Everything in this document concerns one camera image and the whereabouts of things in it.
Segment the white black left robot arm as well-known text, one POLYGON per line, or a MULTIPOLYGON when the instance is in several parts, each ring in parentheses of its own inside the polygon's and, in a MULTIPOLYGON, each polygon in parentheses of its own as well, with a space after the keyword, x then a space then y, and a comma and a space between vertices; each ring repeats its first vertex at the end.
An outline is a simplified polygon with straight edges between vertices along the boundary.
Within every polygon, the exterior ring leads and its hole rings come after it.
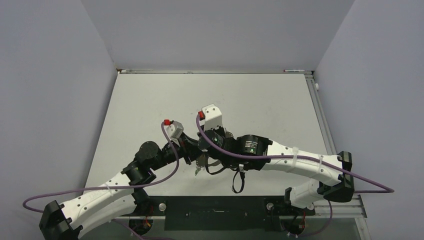
POLYGON ((122 215, 143 215, 150 197, 141 185, 152 183, 154 174, 168 164, 184 158, 189 165, 202 151, 198 141, 182 134, 160 148, 154 141, 144 142, 134 160, 100 186, 79 197, 47 204, 39 228, 46 240, 78 240, 92 229, 122 215))

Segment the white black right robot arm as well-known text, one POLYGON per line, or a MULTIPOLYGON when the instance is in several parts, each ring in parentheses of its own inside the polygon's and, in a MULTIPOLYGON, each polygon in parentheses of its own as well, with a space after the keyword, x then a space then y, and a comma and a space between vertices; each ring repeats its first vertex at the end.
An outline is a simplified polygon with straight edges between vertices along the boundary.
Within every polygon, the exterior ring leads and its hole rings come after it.
POLYGON ((315 202, 327 200, 347 203, 353 198, 352 155, 321 155, 288 147, 258 135, 224 137, 221 131, 198 132, 198 148, 209 158, 220 161, 223 169, 235 171, 245 182, 248 171, 280 171, 309 178, 285 189, 283 209, 295 214, 315 202))

